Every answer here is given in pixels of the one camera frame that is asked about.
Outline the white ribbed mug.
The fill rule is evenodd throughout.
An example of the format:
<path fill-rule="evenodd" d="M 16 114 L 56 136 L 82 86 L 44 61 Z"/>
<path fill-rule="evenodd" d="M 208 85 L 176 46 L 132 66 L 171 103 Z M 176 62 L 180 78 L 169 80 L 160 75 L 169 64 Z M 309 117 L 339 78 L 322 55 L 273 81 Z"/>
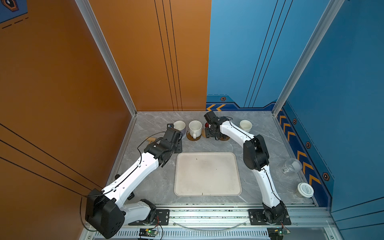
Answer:
<path fill-rule="evenodd" d="M 189 123 L 189 133 L 193 138 L 202 135 L 203 125 L 200 121 L 194 120 Z"/>

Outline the lavender mug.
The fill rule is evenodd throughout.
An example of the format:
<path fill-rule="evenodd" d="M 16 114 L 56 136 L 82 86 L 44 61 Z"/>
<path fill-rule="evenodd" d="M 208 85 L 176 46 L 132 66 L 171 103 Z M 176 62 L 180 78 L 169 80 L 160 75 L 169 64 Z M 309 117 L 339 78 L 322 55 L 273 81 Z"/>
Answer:
<path fill-rule="evenodd" d="M 182 139 L 186 137 L 186 123 L 183 121 L 174 122 L 174 128 L 182 133 Z"/>

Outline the cream white mug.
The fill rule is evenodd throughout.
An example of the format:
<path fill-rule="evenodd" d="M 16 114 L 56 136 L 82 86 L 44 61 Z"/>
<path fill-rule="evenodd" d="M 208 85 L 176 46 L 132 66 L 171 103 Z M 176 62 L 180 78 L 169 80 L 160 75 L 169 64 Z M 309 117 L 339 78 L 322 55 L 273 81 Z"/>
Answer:
<path fill-rule="evenodd" d="M 248 121 L 248 120 L 242 120 L 242 121 L 240 121 L 240 128 L 241 128 L 243 131 L 249 133 L 250 130 L 252 129 L 252 127 L 253 127 L 253 125 L 252 125 L 252 123 L 251 123 L 250 121 Z"/>

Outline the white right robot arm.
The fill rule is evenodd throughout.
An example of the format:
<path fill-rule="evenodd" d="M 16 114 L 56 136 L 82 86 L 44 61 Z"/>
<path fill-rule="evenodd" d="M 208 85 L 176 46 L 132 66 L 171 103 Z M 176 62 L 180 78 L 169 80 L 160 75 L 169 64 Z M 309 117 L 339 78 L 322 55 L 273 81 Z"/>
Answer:
<path fill-rule="evenodd" d="M 204 118 L 207 122 L 206 138 L 229 137 L 243 148 L 243 161 L 254 173 L 261 190 L 264 221 L 270 225 L 291 225 L 287 207 L 278 195 L 271 176 L 270 155 L 263 136 L 247 133 L 233 124 L 231 118 L 218 117 L 214 112 L 207 112 Z"/>

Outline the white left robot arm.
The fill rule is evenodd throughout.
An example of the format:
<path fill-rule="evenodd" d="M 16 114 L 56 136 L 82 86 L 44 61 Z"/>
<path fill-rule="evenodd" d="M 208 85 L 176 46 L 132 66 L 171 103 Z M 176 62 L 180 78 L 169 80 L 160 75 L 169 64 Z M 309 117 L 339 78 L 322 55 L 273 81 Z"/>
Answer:
<path fill-rule="evenodd" d="M 87 196 L 85 220 L 104 238 L 112 238 L 122 226 L 135 222 L 150 225 L 156 220 L 156 205 L 146 199 L 126 205 L 134 189 L 172 154 L 182 152 L 183 133 L 168 124 L 163 137 L 148 144 L 138 160 L 101 191 L 93 189 Z"/>

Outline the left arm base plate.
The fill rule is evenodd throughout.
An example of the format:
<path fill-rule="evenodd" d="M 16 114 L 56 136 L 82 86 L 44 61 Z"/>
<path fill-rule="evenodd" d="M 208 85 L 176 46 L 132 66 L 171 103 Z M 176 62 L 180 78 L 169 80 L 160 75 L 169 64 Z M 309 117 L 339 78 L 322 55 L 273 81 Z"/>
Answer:
<path fill-rule="evenodd" d="M 162 226 L 167 226 L 170 219 L 170 210 L 169 209 L 157 209 L 155 217 L 151 223 L 146 221 L 135 221 L 130 223 L 129 226 L 155 226 L 157 223 L 160 223 Z"/>

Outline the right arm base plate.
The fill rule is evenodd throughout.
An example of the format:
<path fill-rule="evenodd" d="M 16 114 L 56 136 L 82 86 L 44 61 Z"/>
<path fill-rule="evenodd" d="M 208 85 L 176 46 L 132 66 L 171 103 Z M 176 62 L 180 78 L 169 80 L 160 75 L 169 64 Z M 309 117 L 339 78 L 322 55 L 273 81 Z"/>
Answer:
<path fill-rule="evenodd" d="M 272 225 L 272 226 L 280 226 L 283 224 L 284 226 L 290 226 L 292 224 L 291 218 L 288 214 L 288 211 L 282 210 L 279 213 L 275 213 L 270 210 L 261 210 L 261 209 L 250 209 L 248 210 L 249 219 L 251 225 Z"/>

